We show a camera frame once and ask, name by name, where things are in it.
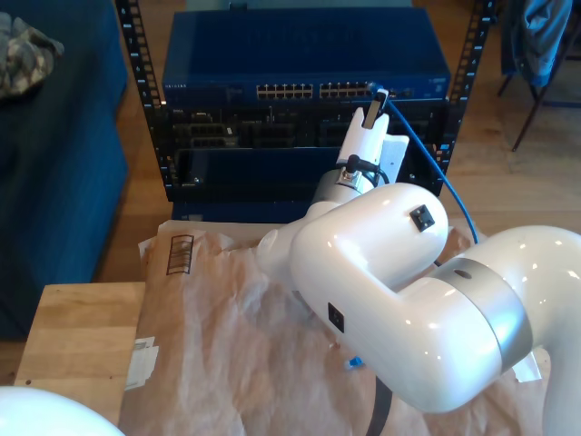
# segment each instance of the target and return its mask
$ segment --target wooden floor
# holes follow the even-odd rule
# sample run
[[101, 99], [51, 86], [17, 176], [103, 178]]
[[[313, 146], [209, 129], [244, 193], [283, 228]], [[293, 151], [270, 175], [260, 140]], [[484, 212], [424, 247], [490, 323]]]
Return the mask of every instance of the wooden floor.
[[[158, 83], [162, 78], [172, 14], [183, 10], [184, 3], [179, 0], [140, 1]], [[428, 9], [448, 65], [455, 72], [471, 2], [418, 0], [415, 3]], [[486, 43], [448, 171], [449, 178], [484, 233], [534, 223], [557, 225], [581, 233], [581, 111], [541, 109], [520, 150], [512, 153], [512, 144], [532, 99], [520, 79], [513, 81], [503, 98], [496, 97], [502, 82], [499, 47], [500, 28], [497, 26], [492, 28]], [[557, 78], [556, 89], [581, 89], [578, 84], [580, 72], [569, 70]], [[172, 209], [165, 198], [131, 75], [117, 126], [130, 174], [96, 276], [99, 282], [141, 280], [137, 244], [155, 235], [157, 226], [170, 218]], [[441, 200], [450, 216], [459, 216], [458, 207], [448, 192], [442, 193]], [[0, 384], [10, 382], [21, 351], [21, 344], [0, 343]]]

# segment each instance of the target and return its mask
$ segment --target blue device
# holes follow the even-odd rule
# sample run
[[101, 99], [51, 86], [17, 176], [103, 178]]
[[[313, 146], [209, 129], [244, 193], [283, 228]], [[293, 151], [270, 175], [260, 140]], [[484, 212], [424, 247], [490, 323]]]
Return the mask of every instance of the blue device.
[[172, 109], [442, 100], [450, 72], [424, 9], [176, 13], [163, 74]]

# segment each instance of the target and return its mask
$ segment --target blue jacket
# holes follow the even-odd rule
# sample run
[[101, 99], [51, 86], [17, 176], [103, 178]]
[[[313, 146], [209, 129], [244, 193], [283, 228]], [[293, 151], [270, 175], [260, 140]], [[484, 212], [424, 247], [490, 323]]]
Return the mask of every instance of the blue jacket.
[[535, 86], [550, 78], [573, 0], [509, 0], [502, 22], [502, 74]]

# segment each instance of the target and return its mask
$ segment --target brown paper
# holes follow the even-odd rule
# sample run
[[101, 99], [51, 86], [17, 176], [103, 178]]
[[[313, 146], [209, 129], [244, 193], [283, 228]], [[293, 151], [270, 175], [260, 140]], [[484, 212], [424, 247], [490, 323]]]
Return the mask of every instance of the brown paper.
[[[121, 430], [128, 436], [365, 435], [374, 373], [345, 371], [354, 353], [260, 272], [254, 249], [241, 248], [270, 228], [227, 232], [234, 240], [199, 227], [168, 222], [154, 245], [141, 247], [147, 291], [137, 336], [154, 336], [160, 350], [152, 377], [125, 393]], [[452, 231], [441, 261], [468, 248], [463, 232]], [[188, 263], [182, 261], [190, 248], [189, 273], [175, 272], [187, 270], [179, 265]], [[509, 371], [451, 413], [424, 414], [394, 395], [381, 434], [540, 436], [548, 358], [540, 353], [537, 361], [543, 381], [518, 383]]]

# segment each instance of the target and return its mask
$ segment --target blue couch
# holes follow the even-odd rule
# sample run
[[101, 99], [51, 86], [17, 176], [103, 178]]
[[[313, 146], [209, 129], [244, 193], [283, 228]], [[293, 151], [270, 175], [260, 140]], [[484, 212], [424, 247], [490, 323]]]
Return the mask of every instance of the blue couch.
[[43, 288], [90, 282], [127, 174], [115, 112], [127, 81], [111, 0], [8, 0], [64, 44], [25, 98], [0, 102], [0, 338], [25, 337]]

